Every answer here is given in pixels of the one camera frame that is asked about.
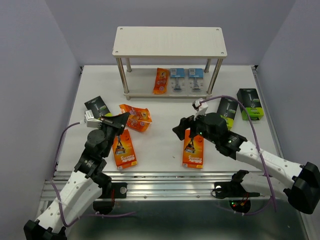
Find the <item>orange BIC razor bag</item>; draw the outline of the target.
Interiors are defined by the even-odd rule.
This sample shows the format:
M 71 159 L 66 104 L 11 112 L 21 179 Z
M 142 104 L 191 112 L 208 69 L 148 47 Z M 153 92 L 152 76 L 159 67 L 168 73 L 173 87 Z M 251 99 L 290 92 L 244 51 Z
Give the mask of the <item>orange BIC razor bag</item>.
M 144 118 L 137 115 L 130 115 L 126 126 L 135 131 L 143 133 L 149 128 L 151 123 L 152 119 L 150 117 Z
M 119 108 L 122 113 L 129 113 L 131 116 L 134 116 L 137 120 L 149 123 L 152 122 L 150 111 L 147 108 L 138 108 L 127 104 L 120 104 Z
M 161 95 L 167 92 L 167 85 L 169 79 L 169 71 L 164 68 L 157 68 L 156 78 L 153 87 L 153 94 Z

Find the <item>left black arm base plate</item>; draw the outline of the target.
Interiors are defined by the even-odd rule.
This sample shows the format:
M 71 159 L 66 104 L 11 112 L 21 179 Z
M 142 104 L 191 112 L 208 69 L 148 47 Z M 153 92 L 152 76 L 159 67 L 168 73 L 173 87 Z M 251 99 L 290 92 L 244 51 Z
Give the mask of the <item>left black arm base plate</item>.
M 112 182 L 102 188 L 102 194 L 98 199 L 125 199 L 127 197 L 128 184 L 126 182 Z

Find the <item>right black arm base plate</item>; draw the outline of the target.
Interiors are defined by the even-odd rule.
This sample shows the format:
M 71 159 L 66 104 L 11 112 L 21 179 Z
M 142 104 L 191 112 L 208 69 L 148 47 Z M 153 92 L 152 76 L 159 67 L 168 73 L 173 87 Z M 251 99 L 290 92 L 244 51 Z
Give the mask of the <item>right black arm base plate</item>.
M 242 186 L 244 177 L 250 172 L 247 170 L 239 170 L 232 175 L 231 181 L 215 182 L 211 195 L 216 199 L 225 198 L 243 198 L 243 197 L 259 197 L 260 193 L 253 191 L 246 191 Z

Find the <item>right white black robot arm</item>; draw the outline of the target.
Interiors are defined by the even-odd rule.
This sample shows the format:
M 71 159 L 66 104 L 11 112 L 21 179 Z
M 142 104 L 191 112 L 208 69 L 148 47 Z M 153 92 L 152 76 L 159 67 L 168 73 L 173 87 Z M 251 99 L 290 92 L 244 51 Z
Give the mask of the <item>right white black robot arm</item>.
M 307 162 L 291 162 L 259 149 L 244 136 L 228 130 L 226 121 L 217 113 L 183 117 L 173 132 L 180 140 L 203 137 L 216 150 L 233 160 L 246 163 L 261 171 L 255 174 L 239 170 L 230 181 L 216 182 L 211 195 L 216 199 L 255 198 L 261 195 L 288 201 L 296 210 L 311 215 L 320 201 L 320 171 Z

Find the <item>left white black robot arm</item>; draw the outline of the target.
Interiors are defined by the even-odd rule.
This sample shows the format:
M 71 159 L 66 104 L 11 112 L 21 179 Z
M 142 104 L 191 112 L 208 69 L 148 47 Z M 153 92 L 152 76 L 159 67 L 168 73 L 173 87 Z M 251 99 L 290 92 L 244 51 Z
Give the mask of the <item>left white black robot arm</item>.
M 23 227 L 28 240 L 65 240 L 66 230 L 81 219 L 87 208 L 98 198 L 111 193 L 112 179 L 103 173 L 105 159 L 109 156 L 114 140 L 126 127 L 128 112 L 101 116 L 94 129 L 87 135 L 84 150 L 62 190 L 53 188 L 56 198 L 37 217 Z

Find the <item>blue clear razor blister pack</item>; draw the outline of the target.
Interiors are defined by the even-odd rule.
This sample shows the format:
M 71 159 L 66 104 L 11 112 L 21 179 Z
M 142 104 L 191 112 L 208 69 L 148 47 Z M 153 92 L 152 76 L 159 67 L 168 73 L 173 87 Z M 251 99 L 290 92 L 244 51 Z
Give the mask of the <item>blue clear razor blister pack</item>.
M 185 69 L 171 68 L 170 73 L 170 91 L 173 95 L 183 95 L 186 92 Z

